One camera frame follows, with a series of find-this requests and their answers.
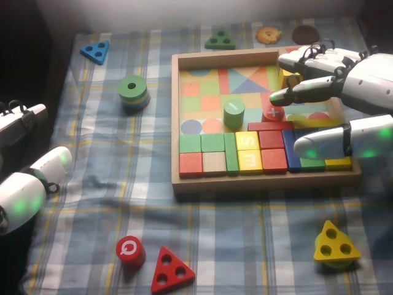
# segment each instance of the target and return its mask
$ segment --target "blue plaid fabric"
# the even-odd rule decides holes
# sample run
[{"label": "blue plaid fabric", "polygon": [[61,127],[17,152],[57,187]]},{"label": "blue plaid fabric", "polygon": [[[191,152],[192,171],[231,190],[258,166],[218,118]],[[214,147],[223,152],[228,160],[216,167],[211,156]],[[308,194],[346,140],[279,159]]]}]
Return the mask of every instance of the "blue plaid fabric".
[{"label": "blue plaid fabric", "polygon": [[[355,20],[324,18],[230,25],[238,49],[265,47],[261,26],[275,26],[277,45],[293,45],[292,30],[314,25],[337,46],[363,50]],[[392,294],[392,157],[362,162],[356,187],[275,190],[247,194],[186,195],[171,186],[171,56],[202,52],[212,28],[130,34],[79,34],[64,83],[52,146],[73,155],[60,193],[41,210],[21,287],[29,294],[150,294],[161,246],[196,273],[177,294]],[[82,45],[109,40],[102,66],[79,54]],[[121,78],[147,79],[152,100],[124,115]],[[347,119],[360,117],[346,109]],[[348,270],[313,261],[325,221],[346,232],[362,252]],[[123,270],[115,246],[139,237],[146,262]]]}]

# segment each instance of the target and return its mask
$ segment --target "red cylinder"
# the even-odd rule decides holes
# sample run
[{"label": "red cylinder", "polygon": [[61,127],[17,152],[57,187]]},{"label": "red cylinder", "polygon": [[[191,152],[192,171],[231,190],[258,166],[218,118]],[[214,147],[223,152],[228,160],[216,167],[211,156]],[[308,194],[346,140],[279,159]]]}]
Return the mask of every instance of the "red cylinder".
[{"label": "red cylinder", "polygon": [[146,252],[138,238],[128,235],[123,237],[116,246],[116,255],[123,265],[139,268],[146,259]]}]

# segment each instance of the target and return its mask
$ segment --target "blue printed triangle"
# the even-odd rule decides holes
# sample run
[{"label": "blue printed triangle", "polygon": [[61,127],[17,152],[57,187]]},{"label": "blue printed triangle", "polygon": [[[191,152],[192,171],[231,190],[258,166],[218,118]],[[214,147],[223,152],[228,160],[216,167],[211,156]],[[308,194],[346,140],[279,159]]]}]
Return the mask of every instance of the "blue printed triangle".
[{"label": "blue printed triangle", "polygon": [[232,93],[232,91],[234,91],[242,83],[244,83],[245,80],[247,80],[247,77],[244,77],[243,75],[239,74],[234,69],[229,69],[228,77],[229,77],[229,91],[230,91],[230,93]]},{"label": "blue printed triangle", "polygon": [[252,82],[250,79],[246,79],[238,88],[236,88],[231,93],[232,94],[242,94],[242,93],[255,93],[255,92],[268,92],[268,91],[269,90]]},{"label": "blue printed triangle", "polygon": [[102,65],[109,50],[109,41],[82,46],[79,52],[97,65]]}]

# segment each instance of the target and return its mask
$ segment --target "red triangle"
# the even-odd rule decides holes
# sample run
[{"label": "red triangle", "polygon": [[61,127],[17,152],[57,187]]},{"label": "red triangle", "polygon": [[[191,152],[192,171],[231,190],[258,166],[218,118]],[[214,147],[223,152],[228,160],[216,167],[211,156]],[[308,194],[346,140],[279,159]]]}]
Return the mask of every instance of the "red triangle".
[{"label": "red triangle", "polygon": [[267,73],[266,67],[259,68],[248,79],[250,79],[252,82],[255,82],[256,84],[258,84],[259,86],[261,86],[265,89],[270,89],[269,88],[268,73]]},{"label": "red triangle", "polygon": [[170,250],[161,247],[152,282],[152,293],[163,294],[190,284],[195,272],[186,266]]}]

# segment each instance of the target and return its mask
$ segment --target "triangle block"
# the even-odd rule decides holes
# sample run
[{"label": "triangle block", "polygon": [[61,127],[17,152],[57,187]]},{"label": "triangle block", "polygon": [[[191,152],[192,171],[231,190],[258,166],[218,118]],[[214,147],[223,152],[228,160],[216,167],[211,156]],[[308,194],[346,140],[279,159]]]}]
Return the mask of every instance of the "triangle block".
[{"label": "triangle block", "polygon": [[246,78],[250,78],[252,74],[258,71],[260,68],[258,66],[245,66],[243,68],[235,68],[234,70],[238,72],[240,75],[243,75]]},{"label": "triangle block", "polygon": [[206,49],[233,50],[236,48],[236,43],[224,29],[220,29],[206,41],[204,47]]},{"label": "triangle block", "polygon": [[155,267],[152,293],[164,294],[187,286],[195,279],[195,272],[186,266],[170,250],[161,247]]},{"label": "triangle block", "polygon": [[87,57],[92,62],[101,66],[105,61],[108,50],[109,50],[109,41],[103,41],[103,42],[82,46],[79,49],[79,52],[84,57]]},{"label": "triangle block", "polygon": [[249,79],[252,82],[255,82],[259,86],[269,89],[269,79],[268,79],[268,73],[266,70],[266,67],[259,68],[256,70],[254,74],[252,74]]},{"label": "triangle block", "polygon": [[247,80],[247,77],[240,75],[234,69],[229,69],[228,70],[228,80],[229,80],[229,91],[232,92],[236,88],[238,88],[241,84],[243,84]]},{"label": "triangle block", "polygon": [[349,237],[340,232],[331,221],[326,221],[315,249],[314,260],[319,262],[350,261],[360,257],[360,251]]},{"label": "triangle block", "polygon": [[238,88],[232,91],[232,94],[242,94],[242,93],[258,93],[258,92],[268,92],[269,90],[259,86],[255,82],[247,79]]}]

